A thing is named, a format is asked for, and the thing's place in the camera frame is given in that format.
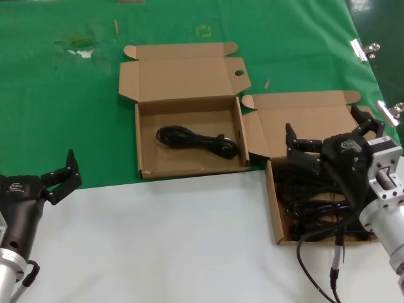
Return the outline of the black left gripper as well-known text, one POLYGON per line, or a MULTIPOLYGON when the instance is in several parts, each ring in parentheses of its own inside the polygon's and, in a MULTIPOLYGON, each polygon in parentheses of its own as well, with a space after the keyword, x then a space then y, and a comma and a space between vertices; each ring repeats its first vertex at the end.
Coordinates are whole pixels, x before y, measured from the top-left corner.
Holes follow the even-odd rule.
POLYGON ((45 199, 57 205, 82 185, 73 149, 66 166, 39 176, 1 176, 1 215, 7 223, 1 247, 29 259, 45 199))

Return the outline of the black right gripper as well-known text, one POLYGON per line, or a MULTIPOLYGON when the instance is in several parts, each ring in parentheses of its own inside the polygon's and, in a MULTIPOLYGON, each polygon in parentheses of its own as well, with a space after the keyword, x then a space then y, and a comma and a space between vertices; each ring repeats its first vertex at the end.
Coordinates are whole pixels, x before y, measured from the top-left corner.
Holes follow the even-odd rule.
POLYGON ((339 185, 356 213, 365 205, 369 192, 368 171, 371 156, 367 141, 384 136, 385 124, 376 119, 370 108, 352 105, 350 113, 357 127, 352 133, 338 134, 321 140, 298 139, 291 124, 285 125, 287 160, 320 174, 321 164, 339 185))

